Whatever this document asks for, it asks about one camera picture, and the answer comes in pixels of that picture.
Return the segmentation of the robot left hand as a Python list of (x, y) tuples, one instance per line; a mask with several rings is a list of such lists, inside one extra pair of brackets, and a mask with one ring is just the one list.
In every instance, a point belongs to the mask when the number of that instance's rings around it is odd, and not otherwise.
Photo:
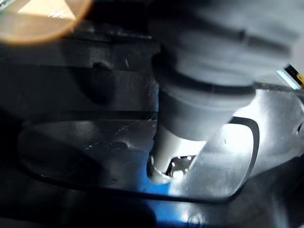
[(159, 84), (153, 182), (173, 180), (175, 157), (198, 155), (206, 142), (256, 95), (259, 76), (283, 68), (303, 34), (301, 0), (155, 0), (149, 32)]

